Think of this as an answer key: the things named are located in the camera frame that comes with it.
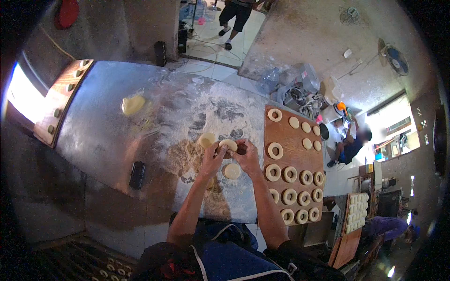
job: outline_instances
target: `person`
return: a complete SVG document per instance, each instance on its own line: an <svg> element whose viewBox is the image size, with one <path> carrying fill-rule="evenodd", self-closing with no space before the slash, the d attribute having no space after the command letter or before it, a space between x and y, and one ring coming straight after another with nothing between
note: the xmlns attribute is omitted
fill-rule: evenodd
<svg viewBox="0 0 450 281"><path fill-rule="evenodd" d="M229 151L253 183L258 222L267 249L243 223L198 219L209 180L221 167L227 146L205 149L200 171L183 205L169 222L166 242L146 248L129 280L346 280L338 270L302 253L288 237L259 166L258 150L237 140Z"/></svg>
<svg viewBox="0 0 450 281"><path fill-rule="evenodd" d="M363 145L372 139L372 132L368 129L359 130L358 121L353 118L356 126L356 137L350 134L351 123L348 126L347 135L343 143L336 145L336 151L334 152L334 159L332 159L327 166L329 168L335 166L338 162L348 164L353 157L358 154L358 151Z"/></svg>
<svg viewBox="0 0 450 281"><path fill-rule="evenodd" d="M374 239L379 235L384 236L384 241L389 241L405 234L405 242L413 243L419 237L418 226L408 225L406 220L401 218L376 216L368 220L362 228L361 237Z"/></svg>
<svg viewBox="0 0 450 281"><path fill-rule="evenodd" d="M230 51L231 40L239 33L242 32L245 23L247 22L252 9L256 9L264 0L256 2L256 0L226 0L225 8L219 16L219 23L221 27L224 27L220 32L219 36L222 37L230 31L231 27L228 26L228 21L236 17L234 22L233 30L229 36L229 39L225 42L225 50Z"/></svg>

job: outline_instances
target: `foot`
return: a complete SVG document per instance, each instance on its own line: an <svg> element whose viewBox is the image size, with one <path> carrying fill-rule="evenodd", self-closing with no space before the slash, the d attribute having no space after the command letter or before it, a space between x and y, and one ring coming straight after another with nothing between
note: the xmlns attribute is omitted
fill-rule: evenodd
<svg viewBox="0 0 450 281"><path fill-rule="evenodd" d="M222 30L219 32L219 36L222 37L223 35L225 35L225 33L227 33L228 31L230 31L230 29L231 29L231 27L227 27L227 28L222 29Z"/></svg>
<svg viewBox="0 0 450 281"><path fill-rule="evenodd" d="M337 161L331 160L330 162L328 162L327 167L331 168L331 167L335 166L336 164L337 164Z"/></svg>

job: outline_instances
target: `blue apron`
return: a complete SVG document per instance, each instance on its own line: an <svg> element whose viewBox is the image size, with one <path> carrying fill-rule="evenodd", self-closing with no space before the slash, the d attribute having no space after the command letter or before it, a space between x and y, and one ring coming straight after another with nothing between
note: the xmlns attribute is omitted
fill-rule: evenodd
<svg viewBox="0 0 450 281"><path fill-rule="evenodd" d="M269 274L276 274L277 280L292 280L257 251L256 238L240 223L199 222L190 247L204 280L248 280Z"/></svg>

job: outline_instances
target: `metal table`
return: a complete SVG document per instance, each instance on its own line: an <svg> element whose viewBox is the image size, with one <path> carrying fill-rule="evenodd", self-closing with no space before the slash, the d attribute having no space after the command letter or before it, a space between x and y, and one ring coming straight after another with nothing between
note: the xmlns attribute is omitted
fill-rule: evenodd
<svg viewBox="0 0 450 281"><path fill-rule="evenodd" d="M146 103L127 117L120 109L122 99L136 93ZM96 180L149 204L178 211L193 177L168 171L168 151L212 131L219 140L250 138L262 164L266 104L280 107L255 93L199 75L135 63L95 62L70 104L56 150ZM147 165L140 191L129 187L135 161ZM224 160L223 165L232 162ZM205 193L200 217L255 223L256 204L248 175L242 173L231 181L219 170L216 180L218 188Z"/></svg>

